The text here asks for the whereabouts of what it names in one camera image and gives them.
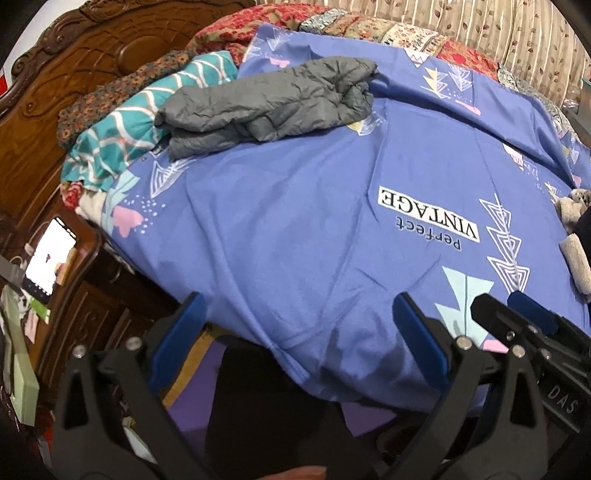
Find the headboard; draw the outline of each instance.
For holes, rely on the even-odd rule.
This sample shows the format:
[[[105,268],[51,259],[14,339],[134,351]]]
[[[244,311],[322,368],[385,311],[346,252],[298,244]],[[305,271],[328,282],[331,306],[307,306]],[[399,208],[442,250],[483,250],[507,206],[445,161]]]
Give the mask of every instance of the headboard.
[[[0,97],[0,212],[23,238],[56,201],[65,152],[57,114],[97,85],[125,76],[249,0],[89,0],[57,18],[12,67]]]

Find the white wall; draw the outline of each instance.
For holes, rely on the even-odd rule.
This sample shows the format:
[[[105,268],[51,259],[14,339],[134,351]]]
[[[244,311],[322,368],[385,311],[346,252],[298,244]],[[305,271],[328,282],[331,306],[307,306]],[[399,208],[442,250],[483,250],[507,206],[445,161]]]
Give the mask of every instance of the white wall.
[[[4,74],[6,75],[8,86],[12,84],[10,70],[12,69],[14,61],[37,43],[39,36],[41,36],[47,27],[49,27],[51,22],[61,14],[69,10],[74,10],[83,3],[84,0],[47,0],[47,3],[41,7],[35,17],[27,25],[6,59],[6,63],[4,64]]]

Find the blue gripper pad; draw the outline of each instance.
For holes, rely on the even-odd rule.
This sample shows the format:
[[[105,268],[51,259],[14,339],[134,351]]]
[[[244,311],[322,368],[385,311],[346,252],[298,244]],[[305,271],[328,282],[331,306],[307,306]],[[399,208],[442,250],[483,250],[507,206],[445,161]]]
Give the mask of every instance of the blue gripper pad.
[[[151,354],[148,388],[153,394],[172,385],[196,338],[203,330],[207,318],[203,296],[191,293],[173,317],[176,321],[170,326],[157,350]]]
[[[438,338],[449,342],[453,339],[445,326],[425,317],[408,294],[396,295],[392,316],[427,384],[440,392],[446,391],[450,384],[452,356],[450,344],[443,346]]]
[[[554,314],[519,290],[509,295],[507,306],[536,325],[546,336],[554,335],[558,330]]]

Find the bolt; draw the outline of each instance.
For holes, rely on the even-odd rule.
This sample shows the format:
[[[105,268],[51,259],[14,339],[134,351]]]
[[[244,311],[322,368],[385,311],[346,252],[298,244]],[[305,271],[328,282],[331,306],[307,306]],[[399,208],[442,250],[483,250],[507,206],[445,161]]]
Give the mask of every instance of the bolt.
[[[127,350],[131,350],[135,352],[139,350],[142,346],[142,339],[140,337],[129,337],[125,342],[125,346]]]
[[[546,359],[546,360],[550,360],[552,358],[551,353],[546,350],[545,348],[540,348],[540,353],[542,354],[542,356]]]
[[[469,350],[472,348],[472,340],[470,340],[467,336],[462,335],[456,338],[456,345],[462,350]]]
[[[72,349],[72,356],[74,358],[82,358],[86,355],[86,347],[84,345],[76,345]]]
[[[521,345],[513,345],[511,352],[513,352],[513,355],[515,355],[517,358],[523,358],[525,356],[525,348],[523,348]]]

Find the teal and white patterned pillow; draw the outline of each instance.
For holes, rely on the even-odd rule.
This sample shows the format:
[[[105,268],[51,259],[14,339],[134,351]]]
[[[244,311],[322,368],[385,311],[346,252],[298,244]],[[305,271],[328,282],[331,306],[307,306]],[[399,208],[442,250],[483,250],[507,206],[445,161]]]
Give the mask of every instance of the teal and white patterned pillow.
[[[208,87],[235,80],[238,70],[227,51],[195,57],[184,70],[160,79],[82,132],[66,155],[62,181],[108,191],[135,160],[152,150],[168,131],[154,126],[154,115],[179,88]]]

